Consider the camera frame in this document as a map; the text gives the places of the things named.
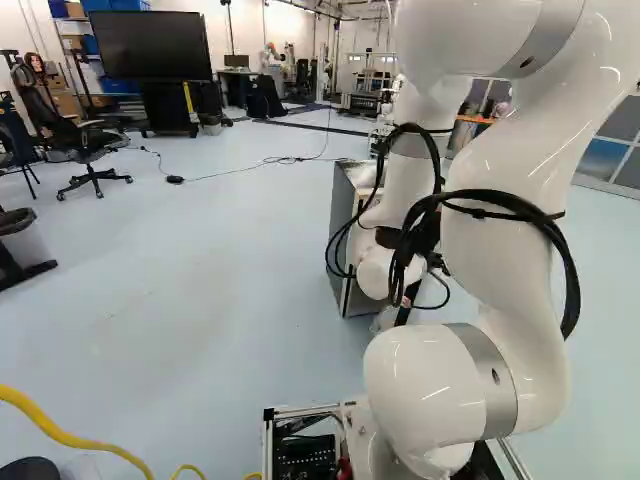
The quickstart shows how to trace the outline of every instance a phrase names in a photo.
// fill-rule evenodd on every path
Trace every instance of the black office chair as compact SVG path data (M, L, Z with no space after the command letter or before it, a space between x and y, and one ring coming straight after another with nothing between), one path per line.
M95 171L91 166L107 153L128 145L130 139L127 136L100 129L102 120L90 120L76 125L69 117L63 117L51 108L31 82L20 85L19 91L34 126L39 131L46 128L53 134L46 139L46 147L65 151L71 160L87 167L86 174L71 177L70 186L58 190L56 198L59 201L65 200L65 193L89 182L93 183L98 198L104 197L99 180L124 180L133 183L133 177L118 175L113 168Z

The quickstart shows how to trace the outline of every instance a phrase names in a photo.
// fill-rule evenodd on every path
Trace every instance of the large monitor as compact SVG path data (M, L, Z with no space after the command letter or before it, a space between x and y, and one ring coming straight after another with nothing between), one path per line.
M197 12L90 12L107 76L210 81L204 18Z

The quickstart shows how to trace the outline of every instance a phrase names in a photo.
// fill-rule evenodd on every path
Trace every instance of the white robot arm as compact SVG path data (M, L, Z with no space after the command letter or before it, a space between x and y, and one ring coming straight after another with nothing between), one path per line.
M628 0L400 0L397 50L415 90L403 89L398 115L406 102L412 113L402 120L450 128L459 102L441 94L462 82L456 76L511 79L514 112L458 154L447 190L492 189L549 215L563 212L591 138L637 82L640 57L630 46L640 41L639 25L640 3ZM460 83L458 95L463 91ZM363 226L400 228L411 205L431 193L430 162L406 155L411 151L391 156L384 198L361 218ZM475 200L454 203L505 211ZM449 208L441 235L453 277L481 304L479 318L474 326L389 330L364 360L381 433L423 478L452 473L443 459L460 445L549 425L570 391L548 239L527 223L478 220ZM382 272L386 286L383 256L377 247L362 256L363 290L385 293L378 278Z

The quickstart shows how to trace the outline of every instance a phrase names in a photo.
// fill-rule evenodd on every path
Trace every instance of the floor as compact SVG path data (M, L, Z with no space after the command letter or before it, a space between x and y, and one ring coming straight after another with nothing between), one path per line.
M292 118L326 125L327 115ZM332 115L334 128L369 128ZM313 156L325 145L322 132L251 121L217 137L131 137L160 152L165 171L187 178L267 156ZM323 158L363 158L366 150L366 138L332 134ZM369 321L339 317L324 268L331 161L182 186L167 184L157 158L139 150L96 165L136 182L104 182L103 200L87 186L59 203L55 191L82 167L38 165L35 202L19 175L0 179L0 204L33 206L60 262L0 295L3 383L28 393L64 429L135 452L158 479L182 463L200 466L209 480L240 479L260 468L263 408L362 392ZM569 346L573 403L555 425L514 443L534 478L632 478L640 203L574 187L569 211L562 226L584 295ZM472 319L474 309L454 285L447 309L414 320ZM8 406L0 406L0 424L0 464L43 455L82 470L83 480L139 478L112 456L54 444Z

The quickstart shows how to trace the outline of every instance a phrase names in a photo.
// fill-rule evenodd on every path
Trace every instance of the television screen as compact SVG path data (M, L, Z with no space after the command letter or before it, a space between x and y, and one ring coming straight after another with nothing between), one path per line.
M143 81L212 79L197 12L90 12L107 76Z

